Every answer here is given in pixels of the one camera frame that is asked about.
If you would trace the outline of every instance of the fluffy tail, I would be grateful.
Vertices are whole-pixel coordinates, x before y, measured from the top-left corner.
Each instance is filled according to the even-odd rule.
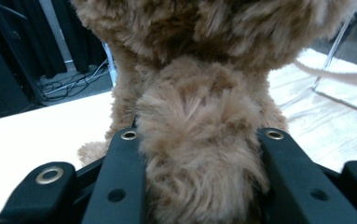
[[[235,73],[181,58],[139,101],[141,151],[159,222],[244,220],[256,190],[268,190],[255,135],[260,108]]]

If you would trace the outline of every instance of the wooden floor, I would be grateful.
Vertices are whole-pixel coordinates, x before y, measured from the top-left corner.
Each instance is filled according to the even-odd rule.
[[[325,58],[308,50],[300,62],[321,67]],[[333,60],[330,69],[357,71],[357,65]],[[270,93],[288,119],[290,134],[311,159],[340,172],[344,162],[357,160],[357,111],[313,92],[315,79],[290,64],[270,73]],[[317,90],[357,105],[357,86],[322,79]]]

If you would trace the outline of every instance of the dog body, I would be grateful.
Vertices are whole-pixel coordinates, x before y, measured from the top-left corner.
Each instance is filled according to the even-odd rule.
[[[287,130],[268,72],[331,36],[351,0],[73,0],[114,55],[117,84],[105,155],[137,117],[152,217],[160,223],[244,223],[268,191],[255,132]]]

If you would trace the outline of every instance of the white desk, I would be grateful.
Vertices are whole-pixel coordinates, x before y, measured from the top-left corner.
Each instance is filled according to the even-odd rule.
[[[0,119],[0,210],[35,167],[67,161],[81,167],[76,151],[103,140],[108,129],[110,92]]]

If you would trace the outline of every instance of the dog paw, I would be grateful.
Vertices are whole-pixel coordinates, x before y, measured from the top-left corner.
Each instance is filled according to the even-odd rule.
[[[82,162],[83,166],[86,166],[94,161],[105,156],[108,150],[107,142],[89,142],[83,145],[78,151],[77,155]]]

